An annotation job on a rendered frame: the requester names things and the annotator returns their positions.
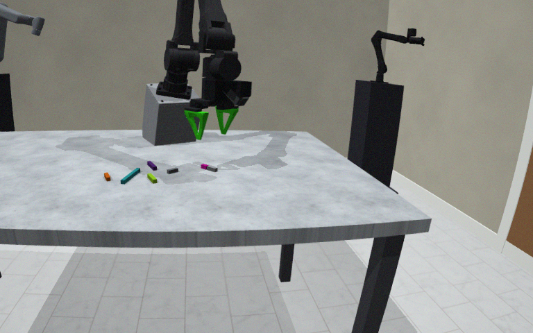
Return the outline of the lime green bar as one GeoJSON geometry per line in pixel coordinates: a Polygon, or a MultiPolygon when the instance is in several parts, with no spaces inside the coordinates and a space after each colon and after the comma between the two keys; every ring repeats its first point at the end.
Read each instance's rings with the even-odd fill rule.
{"type": "Polygon", "coordinates": [[[147,174],[147,178],[153,183],[157,183],[157,179],[151,174],[151,173],[148,173],[147,174]]]}

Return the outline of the turquoise rod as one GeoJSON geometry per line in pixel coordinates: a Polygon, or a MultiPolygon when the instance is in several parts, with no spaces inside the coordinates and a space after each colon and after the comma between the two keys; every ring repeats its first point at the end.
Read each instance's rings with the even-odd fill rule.
{"type": "Polygon", "coordinates": [[[121,179],[121,184],[126,184],[129,180],[131,180],[133,177],[135,177],[140,172],[140,168],[136,168],[132,172],[130,172],[127,176],[121,179]]]}

